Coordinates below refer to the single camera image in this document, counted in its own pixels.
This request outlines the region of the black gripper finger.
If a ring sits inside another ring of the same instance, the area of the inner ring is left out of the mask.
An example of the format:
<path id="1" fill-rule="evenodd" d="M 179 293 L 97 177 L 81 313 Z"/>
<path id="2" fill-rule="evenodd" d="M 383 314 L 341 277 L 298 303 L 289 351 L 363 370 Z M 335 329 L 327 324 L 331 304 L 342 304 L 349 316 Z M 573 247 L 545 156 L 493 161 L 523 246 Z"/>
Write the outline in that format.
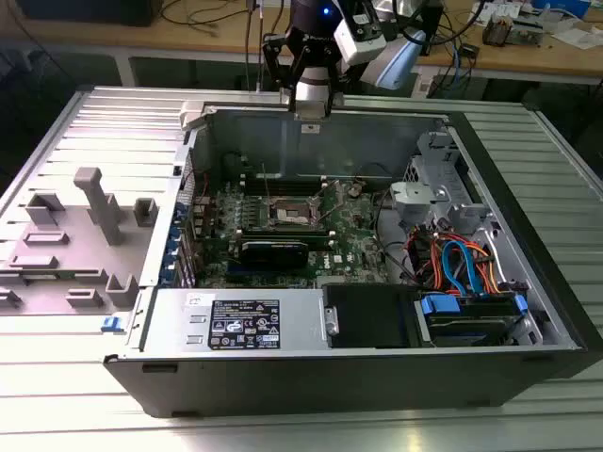
<path id="1" fill-rule="evenodd" d="M 342 93 L 345 87 L 345 75 L 341 72 L 342 56 L 335 46 L 325 48 L 325 67 L 327 70 L 327 101 L 325 114 L 330 115 L 335 105 L 342 103 Z"/>
<path id="2" fill-rule="evenodd" d="M 292 42 L 290 32 L 284 34 L 267 33 L 262 38 L 262 52 L 269 76 L 280 89 L 288 92 L 287 107 L 289 112 L 294 112 L 296 107 L 299 59 L 296 55 L 293 55 L 292 63 L 285 67 L 279 62 L 279 55 L 283 48 L 289 48 Z"/>

